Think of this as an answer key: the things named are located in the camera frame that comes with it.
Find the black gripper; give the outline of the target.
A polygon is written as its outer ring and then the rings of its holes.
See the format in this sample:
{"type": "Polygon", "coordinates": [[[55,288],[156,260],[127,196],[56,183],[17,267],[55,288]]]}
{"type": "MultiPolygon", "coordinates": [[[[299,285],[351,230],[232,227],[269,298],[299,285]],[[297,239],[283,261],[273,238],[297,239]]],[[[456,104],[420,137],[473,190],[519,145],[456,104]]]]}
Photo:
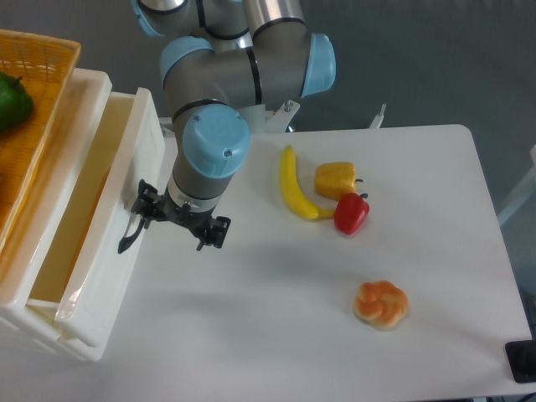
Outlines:
{"type": "Polygon", "coordinates": [[[157,189],[141,179],[138,183],[137,197],[131,213],[140,219],[138,228],[147,229],[152,221],[168,221],[186,229],[195,230],[198,239],[196,251],[204,246],[221,249],[228,233],[231,219],[224,216],[214,218],[212,213],[218,198],[172,199],[168,191],[160,195],[157,189]]]}

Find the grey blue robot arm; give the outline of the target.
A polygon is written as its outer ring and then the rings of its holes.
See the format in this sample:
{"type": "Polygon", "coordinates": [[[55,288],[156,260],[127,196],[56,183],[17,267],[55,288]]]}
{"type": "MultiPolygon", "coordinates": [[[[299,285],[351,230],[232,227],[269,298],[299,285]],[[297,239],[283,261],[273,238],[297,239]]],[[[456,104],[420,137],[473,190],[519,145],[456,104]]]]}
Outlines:
{"type": "Polygon", "coordinates": [[[309,31],[298,1],[135,1],[132,8],[147,34],[169,37],[160,75],[178,156],[165,191],[140,182],[131,211],[139,229],[167,221],[200,246],[219,248],[230,221],[213,211],[250,145],[241,110],[330,89],[333,46],[309,31]]]}

